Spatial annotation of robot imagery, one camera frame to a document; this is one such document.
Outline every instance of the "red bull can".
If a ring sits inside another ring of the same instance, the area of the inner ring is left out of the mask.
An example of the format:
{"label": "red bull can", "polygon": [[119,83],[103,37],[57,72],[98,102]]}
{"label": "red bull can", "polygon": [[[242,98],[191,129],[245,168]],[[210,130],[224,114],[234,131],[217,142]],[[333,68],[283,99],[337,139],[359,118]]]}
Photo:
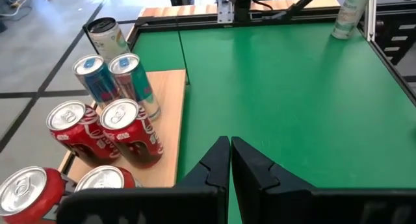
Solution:
{"label": "red bull can", "polygon": [[101,108],[106,107],[115,99],[121,98],[122,94],[111,77],[102,56],[82,57],[73,65],[72,70]]}
{"label": "red bull can", "polygon": [[123,96],[142,105],[149,114],[150,120],[153,121],[161,115],[159,102],[153,94],[143,63],[137,55],[127,53],[117,56],[110,62],[109,71]]}
{"label": "red bull can", "polygon": [[106,63],[118,55],[130,53],[129,45],[114,18],[96,19],[86,29],[91,42]]}

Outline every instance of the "cable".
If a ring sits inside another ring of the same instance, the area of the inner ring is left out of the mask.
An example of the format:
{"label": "cable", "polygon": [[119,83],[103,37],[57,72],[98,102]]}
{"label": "cable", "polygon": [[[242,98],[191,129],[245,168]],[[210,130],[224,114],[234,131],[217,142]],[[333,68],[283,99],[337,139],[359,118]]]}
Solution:
{"label": "cable", "polygon": [[259,0],[253,0],[253,3],[258,4],[258,5],[262,5],[265,6],[267,8],[270,8],[270,10],[273,10],[273,7],[271,7],[270,5],[266,4],[266,3],[262,3]]}
{"label": "cable", "polygon": [[21,6],[22,6],[23,4],[25,4],[27,0],[23,0],[21,3],[19,3],[19,1],[21,1],[21,0],[17,0],[17,1],[15,1],[15,2],[13,3],[13,4],[15,4],[15,3],[17,3],[17,4],[18,4],[18,8],[16,9],[16,11],[15,11],[13,14],[0,14],[0,16],[8,16],[8,17],[12,17],[12,16],[17,15],[17,14],[19,13],[19,10],[20,10]]}
{"label": "cable", "polygon": [[26,14],[24,14],[24,15],[20,16],[19,18],[14,19],[14,16],[12,16],[12,17],[5,18],[5,19],[2,19],[2,20],[3,20],[3,21],[13,21],[13,22],[17,22],[17,21],[19,21],[19,20],[21,20],[21,19],[25,18],[26,16],[28,16],[28,15],[32,12],[32,7],[31,7],[31,6],[23,6],[23,7],[21,8],[20,12],[22,12],[22,10],[23,10],[23,9],[29,9],[29,10],[26,12]]}

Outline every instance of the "wooden tray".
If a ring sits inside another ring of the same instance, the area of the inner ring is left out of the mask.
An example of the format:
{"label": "wooden tray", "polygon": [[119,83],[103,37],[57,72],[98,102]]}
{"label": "wooden tray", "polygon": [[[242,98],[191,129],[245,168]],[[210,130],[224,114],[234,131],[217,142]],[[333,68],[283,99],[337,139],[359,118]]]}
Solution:
{"label": "wooden tray", "polygon": [[[299,0],[265,0],[260,1],[270,5],[274,10],[286,10]],[[339,6],[337,0],[313,0],[306,8],[319,8]],[[252,3],[251,10],[269,10],[269,8]],[[210,5],[185,5],[185,6],[168,6],[168,7],[147,7],[143,8],[139,17],[166,17],[166,16],[189,16],[200,14],[216,14],[216,4]]]}
{"label": "wooden tray", "polygon": [[[113,165],[129,170],[143,186],[171,187],[176,182],[183,98],[185,95],[185,70],[152,71],[147,72],[147,75],[153,93],[162,108],[162,114],[153,122],[153,126],[163,143],[163,156],[157,164],[148,169],[135,168],[124,157],[121,157]],[[100,114],[101,109],[97,108],[97,112]],[[70,157],[72,157],[72,154],[67,152],[59,171],[66,169]],[[72,165],[70,165],[68,176],[78,182],[91,169],[75,157]]]}

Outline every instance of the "gray floor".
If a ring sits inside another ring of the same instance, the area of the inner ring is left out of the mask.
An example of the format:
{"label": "gray floor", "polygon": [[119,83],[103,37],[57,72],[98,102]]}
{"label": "gray floor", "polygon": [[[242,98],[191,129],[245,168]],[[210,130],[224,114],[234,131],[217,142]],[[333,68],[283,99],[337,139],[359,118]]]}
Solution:
{"label": "gray floor", "polygon": [[[385,3],[401,0],[379,1]],[[0,34],[0,93],[38,91],[100,2],[102,0],[31,0],[29,5],[32,6],[32,11],[27,17],[19,21],[6,21],[9,29]],[[110,16],[117,20],[135,19],[146,6],[170,6],[170,0],[108,0],[97,18]],[[27,11],[27,8],[22,9],[16,18]],[[122,25],[125,34],[130,28],[131,25]],[[93,52],[85,36],[81,38],[46,91],[83,89],[73,76],[71,66],[80,56]],[[399,65],[403,74],[416,75],[412,69],[416,63],[415,54],[416,49],[413,48]],[[86,103],[91,101],[88,96],[39,98],[0,153],[0,181],[25,166],[56,168],[60,164],[65,150],[49,136],[45,118],[55,105],[70,99]],[[5,134],[29,100],[0,99],[0,136]]]}

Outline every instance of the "red coca-cola can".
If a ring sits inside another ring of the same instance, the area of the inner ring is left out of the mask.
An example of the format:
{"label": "red coca-cola can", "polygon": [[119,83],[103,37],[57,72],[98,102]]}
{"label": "red coca-cola can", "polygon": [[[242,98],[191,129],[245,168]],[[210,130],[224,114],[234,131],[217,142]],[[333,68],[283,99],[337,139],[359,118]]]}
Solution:
{"label": "red coca-cola can", "polygon": [[0,186],[0,216],[10,224],[56,223],[57,208],[76,186],[55,169],[23,168]]}
{"label": "red coca-cola can", "polygon": [[55,107],[46,117],[46,125],[54,139],[91,167],[111,164],[120,156],[99,126],[97,112],[80,101]]}
{"label": "red coca-cola can", "polygon": [[143,106],[132,99],[119,99],[106,106],[100,117],[106,137],[116,142],[132,164],[148,168],[158,162],[163,145]]}
{"label": "red coca-cola can", "polygon": [[84,175],[75,191],[89,188],[139,188],[141,186],[141,183],[124,168],[99,166]]}

